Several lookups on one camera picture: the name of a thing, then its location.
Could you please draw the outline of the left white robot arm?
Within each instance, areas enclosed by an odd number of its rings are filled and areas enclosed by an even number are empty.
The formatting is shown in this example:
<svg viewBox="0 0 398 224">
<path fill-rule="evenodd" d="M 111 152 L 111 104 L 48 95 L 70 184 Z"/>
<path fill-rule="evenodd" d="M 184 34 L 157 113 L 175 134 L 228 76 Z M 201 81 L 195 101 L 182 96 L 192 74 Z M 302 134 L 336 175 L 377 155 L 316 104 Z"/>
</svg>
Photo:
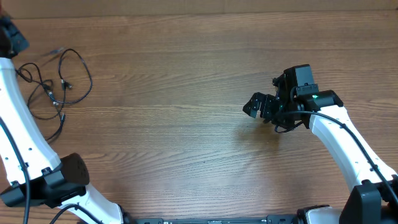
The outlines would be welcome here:
<svg viewBox="0 0 398 224">
<path fill-rule="evenodd" d="M 1 158 L 10 186 L 1 192 L 8 207 L 24 208 L 24 223 L 31 207 L 58 207 L 86 223 L 131 223 L 120 205 L 110 202 L 91 184 L 79 154 L 63 158 L 41 135 L 25 103 L 12 58 L 29 43 L 12 23 L 1 16 Z"/>
</svg>

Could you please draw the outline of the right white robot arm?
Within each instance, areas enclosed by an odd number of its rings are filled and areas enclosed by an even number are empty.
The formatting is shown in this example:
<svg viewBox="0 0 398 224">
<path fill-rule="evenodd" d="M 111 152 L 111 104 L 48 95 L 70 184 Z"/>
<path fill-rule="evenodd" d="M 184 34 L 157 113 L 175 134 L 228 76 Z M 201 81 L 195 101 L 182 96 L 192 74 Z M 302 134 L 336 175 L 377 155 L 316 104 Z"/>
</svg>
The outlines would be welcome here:
<svg viewBox="0 0 398 224">
<path fill-rule="evenodd" d="M 252 118 L 287 133 L 304 125 L 325 145 L 340 168 L 350 195 L 344 208 L 315 205 L 295 215 L 268 215 L 266 223 L 397 223 L 397 172 L 364 140 L 333 90 L 320 91 L 309 64 L 273 78 L 275 95 L 254 93 L 243 106 Z"/>
</svg>

